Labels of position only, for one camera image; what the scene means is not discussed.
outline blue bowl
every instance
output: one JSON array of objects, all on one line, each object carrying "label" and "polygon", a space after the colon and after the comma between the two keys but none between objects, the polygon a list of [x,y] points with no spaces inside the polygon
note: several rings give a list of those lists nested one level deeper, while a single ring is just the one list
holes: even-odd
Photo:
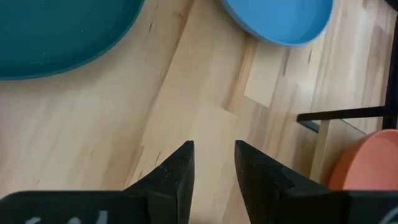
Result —
[{"label": "blue bowl", "polygon": [[223,0],[223,4],[251,34],[288,46],[317,38],[333,9],[333,0]]}]

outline black metal frame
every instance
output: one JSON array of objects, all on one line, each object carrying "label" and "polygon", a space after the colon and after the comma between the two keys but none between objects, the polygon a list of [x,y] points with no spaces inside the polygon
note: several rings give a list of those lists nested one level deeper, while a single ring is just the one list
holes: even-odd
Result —
[{"label": "black metal frame", "polygon": [[398,129],[398,20],[394,31],[394,41],[390,59],[389,78],[384,106],[370,108],[356,108],[349,110],[336,110],[317,113],[304,113],[297,116],[297,122],[303,126],[319,132],[316,120],[374,118],[383,117],[382,129]]}]

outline teal plastic tray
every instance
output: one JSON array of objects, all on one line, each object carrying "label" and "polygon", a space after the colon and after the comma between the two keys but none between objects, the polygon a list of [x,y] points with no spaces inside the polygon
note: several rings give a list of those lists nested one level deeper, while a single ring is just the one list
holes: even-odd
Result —
[{"label": "teal plastic tray", "polygon": [[0,0],[0,80],[84,65],[129,30],[144,0]]}]

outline orange plastic dish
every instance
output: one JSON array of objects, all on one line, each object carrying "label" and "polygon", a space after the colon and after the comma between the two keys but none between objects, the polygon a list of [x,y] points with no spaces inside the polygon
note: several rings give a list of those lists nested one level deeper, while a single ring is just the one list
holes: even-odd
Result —
[{"label": "orange plastic dish", "polygon": [[345,151],[330,178],[332,190],[398,190],[398,131],[370,134]]}]

